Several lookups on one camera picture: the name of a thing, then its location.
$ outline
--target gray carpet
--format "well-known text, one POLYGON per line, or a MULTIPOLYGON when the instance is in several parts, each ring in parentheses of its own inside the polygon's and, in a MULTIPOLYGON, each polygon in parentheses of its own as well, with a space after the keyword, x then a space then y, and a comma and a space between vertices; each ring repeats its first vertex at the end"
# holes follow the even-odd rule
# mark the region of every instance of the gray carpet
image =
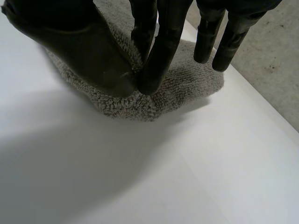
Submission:
MULTIPOLYGON (((299 131, 299 1, 284 0, 253 26, 232 65, 299 131)), ((195 2, 187 20, 197 28, 195 2)), ((217 48, 223 34, 222 24, 217 48)))
MULTIPOLYGON (((134 20, 128 0, 95 0, 120 46, 131 56, 133 68, 138 69, 139 54, 130 41, 134 20)), ((201 65, 193 60, 195 44, 182 41, 159 91, 145 96, 138 91, 128 98, 113 98, 88 85, 76 76, 58 57, 49 53, 62 77, 79 91, 85 93, 94 106, 112 118, 153 121, 194 100, 207 97, 223 86, 223 74, 215 72, 211 60, 201 65)))

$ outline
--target white table surface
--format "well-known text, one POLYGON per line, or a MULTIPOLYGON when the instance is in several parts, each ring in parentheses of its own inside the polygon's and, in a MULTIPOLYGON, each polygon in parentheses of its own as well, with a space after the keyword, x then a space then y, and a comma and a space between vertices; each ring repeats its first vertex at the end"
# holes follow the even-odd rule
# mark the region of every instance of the white table surface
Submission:
POLYGON ((233 67, 154 123, 112 120, 0 28, 1 224, 299 223, 299 134, 233 67))

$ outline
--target black rubber finger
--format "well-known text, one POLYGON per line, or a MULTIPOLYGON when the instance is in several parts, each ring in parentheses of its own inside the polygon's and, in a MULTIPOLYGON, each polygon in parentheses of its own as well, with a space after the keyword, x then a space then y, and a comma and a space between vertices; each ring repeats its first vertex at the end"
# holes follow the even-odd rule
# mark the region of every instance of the black rubber finger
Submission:
POLYGON ((138 48, 142 61, 146 62, 156 30, 157 2, 155 0, 129 1, 135 19, 131 39, 138 48))
POLYGON ((214 70, 223 72, 228 68, 249 28, 255 25, 265 13, 261 12, 246 17, 228 14, 228 24, 213 60, 214 70))
POLYGON ((236 34, 231 31, 229 25, 227 25, 213 60, 213 69, 215 71, 223 72, 228 68, 247 32, 248 31, 242 34, 236 34))
POLYGON ((32 23, 15 13, 16 9, 7 1, 2 7, 15 28, 57 55, 89 85, 119 98, 129 97, 136 90, 129 55, 121 49, 95 5, 84 14, 90 18, 86 27, 73 31, 32 23))
POLYGON ((194 51, 194 60, 205 64, 212 52, 219 27, 223 20, 225 9, 207 8, 198 5, 201 15, 198 26, 197 41, 194 51))
POLYGON ((192 0, 158 0, 159 34, 149 58, 138 76, 138 90, 154 94, 162 84, 183 32, 185 18, 192 0))
POLYGON ((226 9, 238 16, 251 16, 276 8, 282 0, 227 0, 226 9))

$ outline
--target gray towel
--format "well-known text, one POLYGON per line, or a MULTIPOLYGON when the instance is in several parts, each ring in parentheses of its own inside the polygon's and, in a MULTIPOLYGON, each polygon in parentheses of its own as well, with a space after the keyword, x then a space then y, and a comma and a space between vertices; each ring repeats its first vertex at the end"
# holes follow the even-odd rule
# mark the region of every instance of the gray towel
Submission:
MULTIPOLYGON (((129 0, 95 0, 94 3, 107 19, 120 46, 129 53, 132 67, 140 69, 139 54, 130 40, 134 20, 129 0)), ((112 118, 154 121, 164 113, 222 88, 223 74, 212 69, 211 59, 204 65, 196 63, 193 60, 194 47, 194 43, 181 41, 168 74, 155 95, 145 96, 136 91, 128 98, 114 98, 102 93, 76 76, 53 53, 49 52, 49 56, 63 79, 86 94, 101 113, 112 118)))

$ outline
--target terry cloth towel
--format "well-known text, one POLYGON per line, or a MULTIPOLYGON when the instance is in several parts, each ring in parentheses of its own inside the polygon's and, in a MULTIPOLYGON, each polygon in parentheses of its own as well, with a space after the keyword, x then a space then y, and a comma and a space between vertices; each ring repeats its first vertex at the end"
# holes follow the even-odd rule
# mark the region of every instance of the terry cloth towel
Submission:
MULTIPOLYGON (((94 3, 109 23, 119 45, 130 55, 133 69, 140 69, 139 54, 130 40, 134 19, 129 0, 95 0, 94 3)), ((62 78, 86 94, 101 113, 111 118, 154 121, 164 113, 210 96, 223 87, 223 74, 212 69, 211 58, 204 65, 196 63, 193 59, 194 48, 192 42, 180 42, 167 76, 156 94, 145 96, 136 91, 128 98, 114 98, 102 93, 76 76, 53 53, 48 53, 62 78)))

